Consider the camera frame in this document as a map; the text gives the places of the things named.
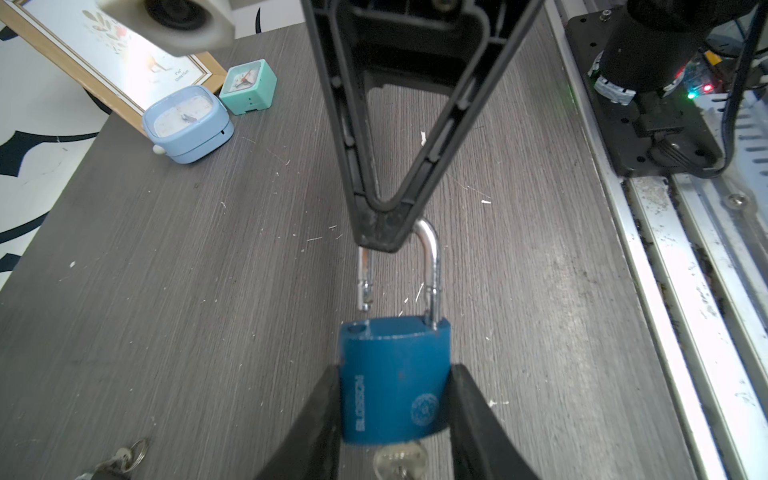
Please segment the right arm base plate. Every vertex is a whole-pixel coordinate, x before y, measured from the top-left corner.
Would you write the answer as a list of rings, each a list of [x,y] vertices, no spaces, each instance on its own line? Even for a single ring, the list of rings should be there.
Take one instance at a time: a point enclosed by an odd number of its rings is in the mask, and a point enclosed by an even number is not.
[[[614,172],[710,174],[723,153],[684,87],[703,35],[616,7],[571,18],[566,38]]]

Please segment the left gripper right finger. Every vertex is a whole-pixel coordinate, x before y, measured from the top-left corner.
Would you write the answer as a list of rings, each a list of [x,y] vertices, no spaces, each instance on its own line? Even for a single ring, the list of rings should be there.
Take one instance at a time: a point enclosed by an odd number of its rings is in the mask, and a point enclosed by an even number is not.
[[[539,479],[507,436],[465,365],[451,366],[446,394],[455,479]]]

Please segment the blue padlock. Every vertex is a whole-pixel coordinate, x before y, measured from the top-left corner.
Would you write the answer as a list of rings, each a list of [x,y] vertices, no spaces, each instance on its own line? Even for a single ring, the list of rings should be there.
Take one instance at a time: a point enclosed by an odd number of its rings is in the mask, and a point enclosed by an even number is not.
[[[443,394],[450,371],[451,326],[441,312],[440,248],[421,218],[425,312],[346,323],[340,333],[341,435],[376,449],[379,479],[420,479],[428,454],[421,441],[446,426]]]

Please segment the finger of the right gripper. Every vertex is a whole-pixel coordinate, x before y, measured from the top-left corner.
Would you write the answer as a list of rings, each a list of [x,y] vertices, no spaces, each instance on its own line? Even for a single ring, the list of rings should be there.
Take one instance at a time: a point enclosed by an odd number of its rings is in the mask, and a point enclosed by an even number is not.
[[[398,251],[535,21],[539,1],[304,1],[357,245]],[[378,192],[367,94],[446,97],[403,183]]]

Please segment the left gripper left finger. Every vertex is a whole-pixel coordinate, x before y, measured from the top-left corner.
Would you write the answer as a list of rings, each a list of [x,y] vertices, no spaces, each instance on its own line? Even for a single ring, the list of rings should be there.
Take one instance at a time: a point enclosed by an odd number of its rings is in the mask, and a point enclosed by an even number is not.
[[[256,479],[336,479],[341,446],[337,365],[328,366],[290,430]]]

